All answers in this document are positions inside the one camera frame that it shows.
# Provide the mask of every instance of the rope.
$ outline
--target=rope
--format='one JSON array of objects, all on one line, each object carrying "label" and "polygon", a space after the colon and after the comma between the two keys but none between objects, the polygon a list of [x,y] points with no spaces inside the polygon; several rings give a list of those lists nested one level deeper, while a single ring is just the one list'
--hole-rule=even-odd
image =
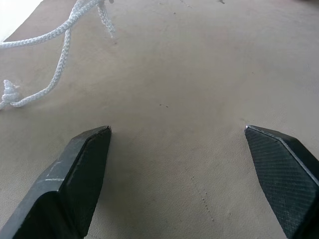
[{"label": "rope", "polygon": [[114,33],[115,30],[111,21],[108,18],[104,0],[90,0],[87,4],[83,6],[84,2],[85,0],[78,0],[71,11],[69,18],[62,25],[60,25],[59,27],[47,34],[21,41],[0,43],[0,49],[20,46],[31,46],[48,41],[65,33],[61,56],[50,84],[45,89],[31,96],[25,97],[24,99],[21,99],[20,93],[17,91],[18,87],[15,86],[11,81],[4,80],[4,92],[2,95],[2,102],[0,103],[0,110],[2,110],[7,105],[12,105],[13,107],[24,106],[32,101],[42,98],[56,87],[61,78],[68,57],[71,39],[71,27],[78,21],[78,19],[81,16],[87,13],[93,6],[96,5],[98,7],[98,13],[101,18],[101,21],[113,37],[112,33]]}]

